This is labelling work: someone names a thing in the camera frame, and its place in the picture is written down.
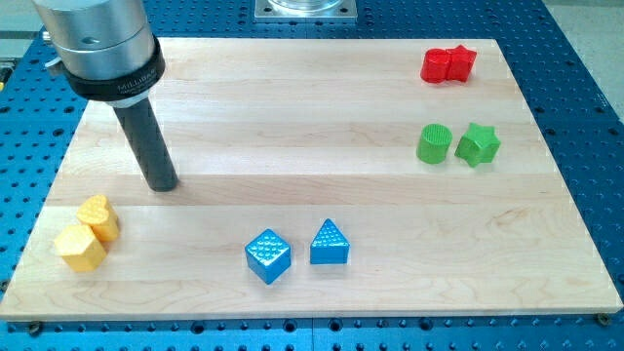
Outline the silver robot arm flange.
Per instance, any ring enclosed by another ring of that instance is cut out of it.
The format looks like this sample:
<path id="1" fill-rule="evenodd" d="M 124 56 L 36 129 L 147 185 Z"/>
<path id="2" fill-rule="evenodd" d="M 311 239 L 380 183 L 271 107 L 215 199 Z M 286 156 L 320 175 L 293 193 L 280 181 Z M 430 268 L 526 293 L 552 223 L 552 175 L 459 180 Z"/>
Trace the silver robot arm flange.
<path id="1" fill-rule="evenodd" d="M 165 61 L 141 0 L 34 0 L 72 90 L 129 107 L 148 97 Z"/>

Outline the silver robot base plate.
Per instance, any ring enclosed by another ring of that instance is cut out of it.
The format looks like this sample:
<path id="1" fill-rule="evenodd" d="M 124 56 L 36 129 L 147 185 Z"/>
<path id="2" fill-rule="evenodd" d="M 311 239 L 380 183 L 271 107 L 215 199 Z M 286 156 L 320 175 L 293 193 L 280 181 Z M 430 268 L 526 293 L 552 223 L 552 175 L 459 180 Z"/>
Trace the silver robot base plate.
<path id="1" fill-rule="evenodd" d="M 356 20 L 356 0 L 254 0 L 256 21 Z"/>

